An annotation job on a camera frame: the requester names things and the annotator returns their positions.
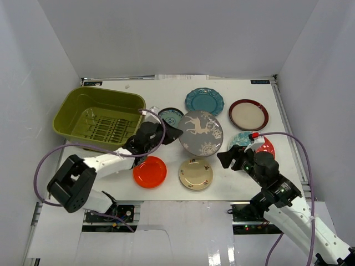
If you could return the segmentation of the grey reindeer plate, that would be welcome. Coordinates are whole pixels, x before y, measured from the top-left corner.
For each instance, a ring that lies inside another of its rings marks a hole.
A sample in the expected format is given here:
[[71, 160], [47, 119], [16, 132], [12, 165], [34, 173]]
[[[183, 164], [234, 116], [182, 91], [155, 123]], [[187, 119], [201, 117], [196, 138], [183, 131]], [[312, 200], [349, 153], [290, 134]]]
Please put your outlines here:
[[217, 118], [207, 111], [189, 111], [180, 120], [178, 127], [182, 147], [198, 157], [209, 157], [221, 148], [224, 133]]

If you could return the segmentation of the teal scalloped plate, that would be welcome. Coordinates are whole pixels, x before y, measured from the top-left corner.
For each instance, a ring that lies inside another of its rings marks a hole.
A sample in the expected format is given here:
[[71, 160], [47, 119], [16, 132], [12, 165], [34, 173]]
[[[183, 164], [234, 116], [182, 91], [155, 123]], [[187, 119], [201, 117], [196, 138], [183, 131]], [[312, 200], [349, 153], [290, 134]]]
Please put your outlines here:
[[196, 88], [185, 98], [185, 107], [189, 111], [206, 111], [213, 116], [220, 114], [225, 103], [222, 95], [211, 88]]

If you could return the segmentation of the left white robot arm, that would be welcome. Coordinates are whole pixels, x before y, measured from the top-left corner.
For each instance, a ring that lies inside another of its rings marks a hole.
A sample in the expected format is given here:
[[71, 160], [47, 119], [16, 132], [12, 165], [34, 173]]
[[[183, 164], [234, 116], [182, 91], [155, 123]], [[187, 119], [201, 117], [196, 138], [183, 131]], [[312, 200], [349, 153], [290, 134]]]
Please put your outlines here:
[[144, 122], [119, 149], [95, 157], [69, 156], [47, 186], [47, 191], [69, 213], [80, 209], [97, 212], [105, 221], [117, 215], [116, 200], [93, 190], [96, 180], [142, 164], [161, 144], [168, 145], [183, 134], [166, 122]]

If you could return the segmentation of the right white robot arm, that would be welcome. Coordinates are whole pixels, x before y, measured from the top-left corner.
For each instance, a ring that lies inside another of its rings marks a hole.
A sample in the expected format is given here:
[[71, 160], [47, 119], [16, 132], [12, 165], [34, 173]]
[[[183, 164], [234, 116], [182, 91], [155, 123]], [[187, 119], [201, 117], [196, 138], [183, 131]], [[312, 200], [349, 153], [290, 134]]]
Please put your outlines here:
[[223, 168], [247, 173], [260, 187], [243, 212], [267, 220], [288, 236], [314, 265], [354, 265], [354, 248], [341, 240], [319, 217], [301, 191], [280, 174], [268, 152], [233, 146], [217, 154]]

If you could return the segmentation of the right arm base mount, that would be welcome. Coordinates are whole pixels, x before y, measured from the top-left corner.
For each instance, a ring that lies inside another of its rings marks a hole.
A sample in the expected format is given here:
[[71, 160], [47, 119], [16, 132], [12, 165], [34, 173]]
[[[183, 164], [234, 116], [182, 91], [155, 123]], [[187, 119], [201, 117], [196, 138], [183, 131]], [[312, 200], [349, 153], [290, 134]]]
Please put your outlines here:
[[251, 210], [249, 202], [232, 202], [227, 213], [232, 217], [234, 235], [280, 234], [273, 223]]

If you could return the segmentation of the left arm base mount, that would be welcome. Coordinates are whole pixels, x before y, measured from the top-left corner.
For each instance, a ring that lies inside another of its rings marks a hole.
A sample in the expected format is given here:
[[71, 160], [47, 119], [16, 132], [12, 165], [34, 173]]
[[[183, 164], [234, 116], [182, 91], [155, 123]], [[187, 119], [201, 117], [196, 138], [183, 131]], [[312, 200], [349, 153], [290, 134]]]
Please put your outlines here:
[[134, 233], [135, 206], [132, 204], [113, 205], [104, 216], [86, 211], [82, 226], [83, 232], [92, 233]]

